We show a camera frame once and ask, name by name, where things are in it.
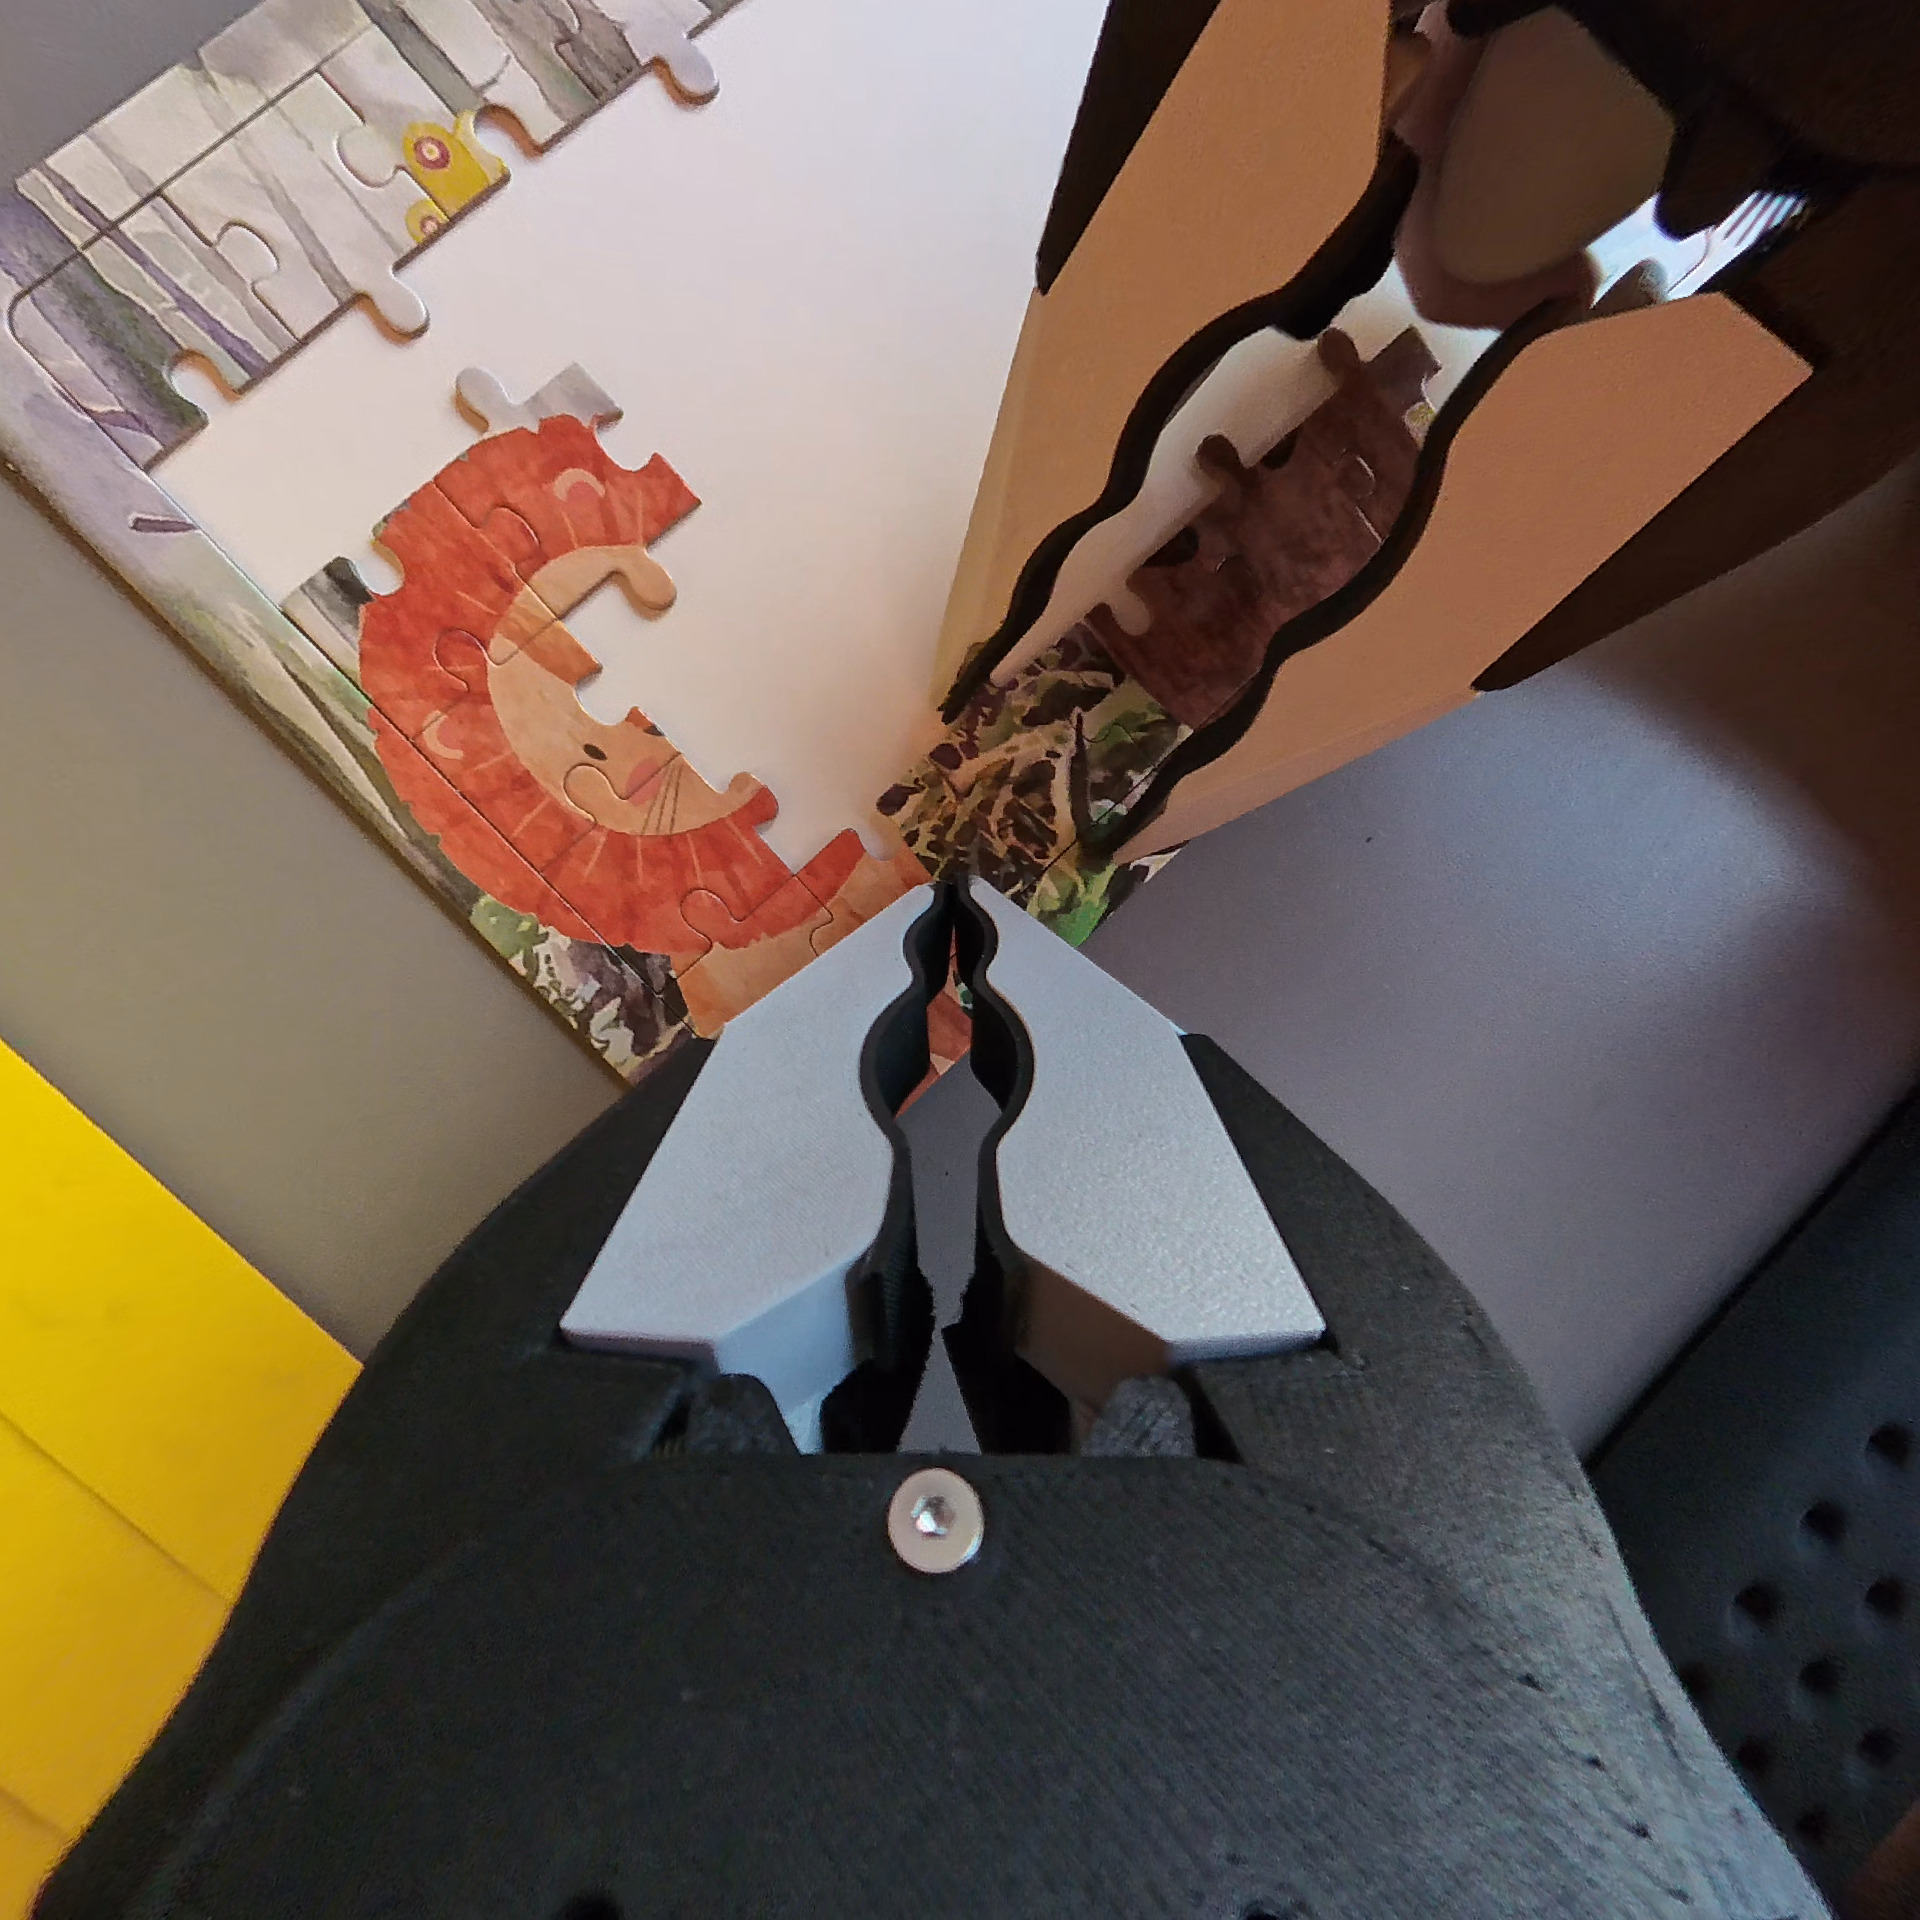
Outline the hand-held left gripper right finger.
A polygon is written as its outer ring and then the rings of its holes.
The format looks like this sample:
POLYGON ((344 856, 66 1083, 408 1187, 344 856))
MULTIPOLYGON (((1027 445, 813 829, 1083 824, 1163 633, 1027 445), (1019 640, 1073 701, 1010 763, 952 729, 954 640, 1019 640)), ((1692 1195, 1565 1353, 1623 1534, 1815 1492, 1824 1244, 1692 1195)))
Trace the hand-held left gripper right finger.
POLYGON ((1019 1359, 1093 1408, 1130 1375, 1317 1343, 1325 1318, 1184 1031, 983 880, 956 893, 956 941, 1000 1103, 949 1331, 968 1393, 1019 1359))

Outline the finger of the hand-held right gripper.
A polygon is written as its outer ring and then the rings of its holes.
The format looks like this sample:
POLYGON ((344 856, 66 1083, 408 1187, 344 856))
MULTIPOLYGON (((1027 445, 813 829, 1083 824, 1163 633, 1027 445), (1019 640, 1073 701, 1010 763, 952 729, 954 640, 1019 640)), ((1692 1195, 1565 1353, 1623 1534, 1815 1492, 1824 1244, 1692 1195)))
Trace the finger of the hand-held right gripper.
POLYGON ((1418 159, 1391 4, 1108 4, 939 636, 954 720, 1219 359, 1386 269, 1418 159))
POLYGON ((1729 295, 1489 349, 1431 428, 1391 540, 1275 631, 1244 699, 1131 807, 1119 855, 1188 840, 1463 705, 1808 375, 1729 295))

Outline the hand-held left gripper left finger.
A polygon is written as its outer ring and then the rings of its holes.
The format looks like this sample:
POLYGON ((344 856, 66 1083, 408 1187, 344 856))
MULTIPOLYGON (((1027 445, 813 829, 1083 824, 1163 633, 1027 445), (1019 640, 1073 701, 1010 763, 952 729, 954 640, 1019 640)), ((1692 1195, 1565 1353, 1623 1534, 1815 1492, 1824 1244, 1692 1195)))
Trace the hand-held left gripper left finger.
POLYGON ((896 1112, 949 909, 900 895, 727 1024, 561 1318, 571 1343, 754 1375, 781 1411, 847 1375, 913 1406, 930 1295, 896 1112))

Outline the partly assembled jigsaw puzzle board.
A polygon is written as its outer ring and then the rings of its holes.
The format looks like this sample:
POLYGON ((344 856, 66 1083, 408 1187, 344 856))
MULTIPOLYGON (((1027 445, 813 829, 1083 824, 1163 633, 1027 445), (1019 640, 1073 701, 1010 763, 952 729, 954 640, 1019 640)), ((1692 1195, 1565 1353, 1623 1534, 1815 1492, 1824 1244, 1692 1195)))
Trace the partly assembled jigsaw puzzle board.
POLYGON ((636 1083, 922 884, 1108 4, 257 4, 5 183, 5 459, 636 1083))

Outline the yellow plastic bin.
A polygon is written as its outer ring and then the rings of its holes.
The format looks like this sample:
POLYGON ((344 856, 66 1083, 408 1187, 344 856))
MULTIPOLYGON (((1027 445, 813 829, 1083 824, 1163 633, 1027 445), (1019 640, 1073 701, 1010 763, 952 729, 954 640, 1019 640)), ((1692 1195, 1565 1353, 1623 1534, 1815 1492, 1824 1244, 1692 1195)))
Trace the yellow plastic bin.
POLYGON ((356 1359, 2 1052, 2 1910, 178 1703, 356 1359))

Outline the black perforated chair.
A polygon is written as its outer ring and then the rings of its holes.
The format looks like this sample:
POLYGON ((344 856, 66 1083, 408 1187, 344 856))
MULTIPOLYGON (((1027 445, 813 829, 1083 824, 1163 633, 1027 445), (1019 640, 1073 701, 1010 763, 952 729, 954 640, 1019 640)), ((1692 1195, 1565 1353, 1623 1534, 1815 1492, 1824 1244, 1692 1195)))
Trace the black perforated chair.
POLYGON ((1915 1799, 1915 1103, 1601 1447, 1591 1479, 1697 1711, 1841 1895, 1915 1799))

